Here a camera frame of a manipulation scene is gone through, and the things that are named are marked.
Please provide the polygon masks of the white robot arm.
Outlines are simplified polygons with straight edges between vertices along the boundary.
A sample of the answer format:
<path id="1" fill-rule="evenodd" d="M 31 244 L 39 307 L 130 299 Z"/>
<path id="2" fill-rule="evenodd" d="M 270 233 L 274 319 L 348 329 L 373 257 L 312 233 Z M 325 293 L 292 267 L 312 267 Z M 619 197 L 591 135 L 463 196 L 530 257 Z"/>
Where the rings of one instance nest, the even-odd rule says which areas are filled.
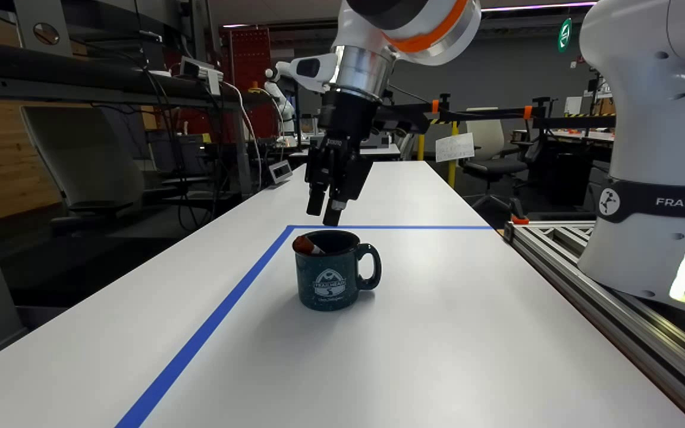
<path id="1" fill-rule="evenodd" d="M 481 19 L 481 0 L 342 0 L 331 51 L 279 66 L 325 98 L 324 141 L 306 160 L 309 214 L 333 227 L 359 196 L 359 143 L 390 64 L 447 64 Z M 685 0 L 598 0 L 581 23 L 581 54 L 616 102 L 616 145 L 578 268 L 685 309 Z"/>

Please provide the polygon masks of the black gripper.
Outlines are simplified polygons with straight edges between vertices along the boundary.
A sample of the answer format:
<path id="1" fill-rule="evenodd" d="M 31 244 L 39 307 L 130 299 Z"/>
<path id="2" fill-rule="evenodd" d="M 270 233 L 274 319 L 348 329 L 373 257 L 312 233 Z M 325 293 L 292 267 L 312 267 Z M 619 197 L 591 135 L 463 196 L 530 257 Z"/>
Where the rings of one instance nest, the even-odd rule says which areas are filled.
<path id="1" fill-rule="evenodd" d="M 324 139 L 309 147 L 306 173 L 309 200 L 306 214 L 321 217 L 324 227 L 339 227 L 348 200 L 356 200 L 367 178 L 367 162 L 359 156 L 362 143 L 371 134 L 377 102 L 353 93 L 325 93 L 321 101 Z"/>

